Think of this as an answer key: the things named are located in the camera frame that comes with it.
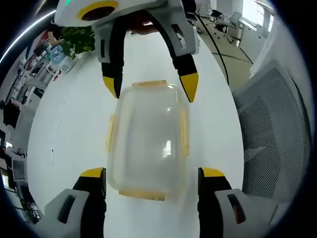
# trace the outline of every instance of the white tabletop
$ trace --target white tabletop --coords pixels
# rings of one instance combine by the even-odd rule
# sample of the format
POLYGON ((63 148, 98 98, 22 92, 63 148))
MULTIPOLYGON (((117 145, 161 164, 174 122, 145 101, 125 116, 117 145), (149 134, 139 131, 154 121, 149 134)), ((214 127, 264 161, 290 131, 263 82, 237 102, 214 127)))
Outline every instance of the white tabletop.
MULTIPOLYGON (((121 196, 107 184, 105 237, 199 237, 201 166, 221 170, 232 188, 242 188, 238 114, 216 60, 205 43, 200 44, 200 53, 193 56, 199 84, 189 105, 186 189, 178 200, 159 202, 121 196)), ((162 79, 182 88, 159 33, 126 37, 124 50, 122 89, 132 82, 162 79)), ((48 85, 33 121, 27 159, 29 188, 42 211, 61 191, 72 188, 83 171, 107 166, 107 127, 115 106, 95 54, 48 85)))

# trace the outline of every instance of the office floor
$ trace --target office floor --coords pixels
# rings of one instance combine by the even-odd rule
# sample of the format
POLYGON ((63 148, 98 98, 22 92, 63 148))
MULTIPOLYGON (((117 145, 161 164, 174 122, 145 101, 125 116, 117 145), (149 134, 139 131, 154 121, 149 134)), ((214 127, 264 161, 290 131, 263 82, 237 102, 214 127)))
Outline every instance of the office floor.
MULTIPOLYGON (((216 42, 220 53, 222 54, 222 58, 228 72, 229 86, 231 91, 242 87, 250 77, 250 67, 252 66, 252 63, 242 52, 242 50, 236 46, 236 42, 232 44, 229 43, 225 34, 215 29, 214 24, 211 21, 203 18, 203 22, 205 24, 210 23, 207 25, 207 28, 213 36, 213 39, 216 42)), ((212 40, 210 39, 209 35, 199 21, 195 22, 195 25, 201 30, 202 33, 200 34, 200 36, 202 40, 212 52, 223 74, 225 75, 223 64, 212 40)))

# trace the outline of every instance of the wall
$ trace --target wall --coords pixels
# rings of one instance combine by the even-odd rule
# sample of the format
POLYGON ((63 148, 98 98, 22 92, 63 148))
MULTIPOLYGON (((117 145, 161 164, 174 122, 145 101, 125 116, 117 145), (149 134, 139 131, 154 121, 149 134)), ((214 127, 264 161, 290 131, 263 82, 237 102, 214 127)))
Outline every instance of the wall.
POLYGON ((201 7, 201 4, 207 2, 206 0, 195 0, 196 2, 196 10, 199 10, 201 7))
POLYGON ((0 159, 0 168, 6 170, 6 162, 4 159, 0 159))
POLYGON ((232 15, 232 2, 234 0, 219 0, 217 1, 217 10, 225 15, 232 15))
POLYGON ((216 10, 217 9, 217 0, 210 0, 210 6, 211 6, 212 10, 216 10))
POLYGON ((243 0, 233 0, 232 2, 232 13, 235 11, 242 14, 243 11, 243 0))

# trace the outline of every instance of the black cable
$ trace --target black cable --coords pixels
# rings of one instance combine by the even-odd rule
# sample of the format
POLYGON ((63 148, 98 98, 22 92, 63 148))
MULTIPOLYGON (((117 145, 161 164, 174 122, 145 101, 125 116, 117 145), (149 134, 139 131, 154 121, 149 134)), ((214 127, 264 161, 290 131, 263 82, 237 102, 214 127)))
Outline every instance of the black cable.
POLYGON ((204 22, 202 21, 202 19, 200 18, 200 16, 199 16, 197 13, 195 13, 195 12, 194 12, 194 14, 195 14, 195 16, 200 20, 201 24, 203 25, 204 29, 207 31, 207 33, 208 33, 210 39, 212 40, 214 46, 216 47, 216 50, 217 50, 217 52, 218 52, 218 54, 219 54, 219 56, 220 56, 221 62, 222 62, 222 64, 223 64, 224 71, 225 71, 225 73, 226 73, 227 84, 229 85, 229 76, 228 76, 227 68, 226 68, 226 65, 224 64, 224 61, 223 61, 222 55, 221 55, 221 53, 220 53, 220 50, 218 49, 218 46, 217 46, 216 42, 214 41, 214 39, 213 39, 213 37, 211 36, 209 30, 207 29, 207 26, 204 24, 204 22))

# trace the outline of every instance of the gray mesh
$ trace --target gray mesh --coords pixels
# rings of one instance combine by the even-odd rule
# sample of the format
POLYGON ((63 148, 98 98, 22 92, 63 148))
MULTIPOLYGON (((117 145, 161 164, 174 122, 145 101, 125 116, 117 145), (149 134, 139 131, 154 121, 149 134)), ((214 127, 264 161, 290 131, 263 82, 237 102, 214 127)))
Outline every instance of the gray mesh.
POLYGON ((13 160, 14 179, 25 179, 24 161, 13 160))
POLYGON ((290 201, 311 147, 305 107, 295 84, 271 62, 233 96, 245 155, 242 191, 290 201))

